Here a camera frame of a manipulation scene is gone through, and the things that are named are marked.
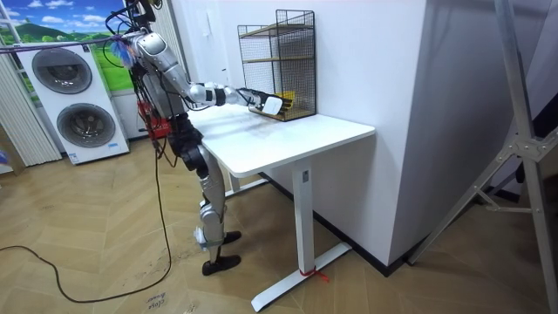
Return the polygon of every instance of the wooden floor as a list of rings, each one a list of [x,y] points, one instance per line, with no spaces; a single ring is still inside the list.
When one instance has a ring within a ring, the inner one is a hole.
[[[0,178],[0,246],[27,245],[60,269],[71,297],[107,297],[159,279],[167,267],[154,184],[153,150],[133,143],[128,155],[74,167],[68,160]],[[250,300],[296,270],[292,202],[266,185],[228,201],[227,229],[243,238],[223,247],[240,254],[233,270],[204,277],[192,236],[201,199],[183,165],[160,163],[170,276],[158,286],[99,304],[73,304],[52,269],[22,250],[0,252],[0,312],[253,313]],[[315,224],[316,254],[339,240]],[[264,313],[503,314],[547,313],[529,215],[473,208],[419,263],[382,277],[354,252],[312,277]]]

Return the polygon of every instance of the humanoid robot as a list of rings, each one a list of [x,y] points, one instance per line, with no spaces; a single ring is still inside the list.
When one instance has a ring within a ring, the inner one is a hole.
[[[231,104],[254,106],[264,113],[278,114],[289,108],[291,100],[246,88],[189,82],[186,71],[165,40],[150,31],[149,22],[154,22],[151,6],[143,0],[133,4],[142,4],[143,8],[138,7],[137,10],[145,12],[135,17],[143,24],[141,31],[126,35],[136,57],[133,75],[142,77],[159,116],[171,121],[172,132],[168,135],[168,142],[174,154],[184,161],[188,170],[195,170],[200,178],[205,199],[200,211],[203,227],[197,228],[194,235],[200,246],[209,251],[209,260],[203,264],[202,274],[208,276],[231,269],[241,262],[241,258],[221,256],[221,246],[238,240],[241,233],[224,231],[226,205],[223,176],[215,157],[201,144],[202,134],[190,123],[188,108],[195,110],[199,106]]]

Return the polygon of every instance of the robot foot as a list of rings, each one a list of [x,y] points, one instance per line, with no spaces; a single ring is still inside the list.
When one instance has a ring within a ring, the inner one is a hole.
[[[240,231],[229,231],[225,235],[225,239],[223,240],[223,244],[232,243],[242,237],[242,233]]]
[[[210,261],[203,263],[201,274],[209,276],[221,270],[230,270],[239,263],[241,263],[240,256],[219,256],[215,263]]]

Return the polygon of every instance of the wire rack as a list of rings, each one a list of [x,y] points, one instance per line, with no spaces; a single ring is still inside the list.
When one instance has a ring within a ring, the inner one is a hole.
[[[244,83],[247,88],[293,100],[281,121],[316,114],[316,29],[314,12],[277,10],[276,24],[239,25]]]

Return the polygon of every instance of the stacked washer dryer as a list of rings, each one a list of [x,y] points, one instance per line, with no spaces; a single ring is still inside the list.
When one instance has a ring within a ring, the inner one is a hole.
[[[87,45],[17,54],[73,164],[130,151],[92,54]]]

